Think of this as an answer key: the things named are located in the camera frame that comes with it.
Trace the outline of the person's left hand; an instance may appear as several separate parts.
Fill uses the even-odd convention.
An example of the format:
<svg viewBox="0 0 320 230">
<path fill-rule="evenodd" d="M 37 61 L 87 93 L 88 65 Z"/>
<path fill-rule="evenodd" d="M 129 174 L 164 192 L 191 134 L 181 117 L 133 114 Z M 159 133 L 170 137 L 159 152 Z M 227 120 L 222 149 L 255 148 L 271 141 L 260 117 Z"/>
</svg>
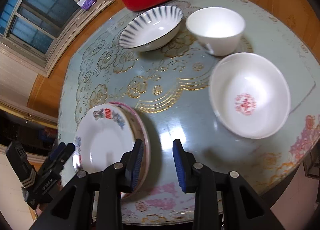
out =
<svg viewBox="0 0 320 230">
<path fill-rule="evenodd" d="M 42 206 L 37 206 L 35 213 L 37 216 L 40 216 L 43 212 L 43 207 Z"/>
</svg>

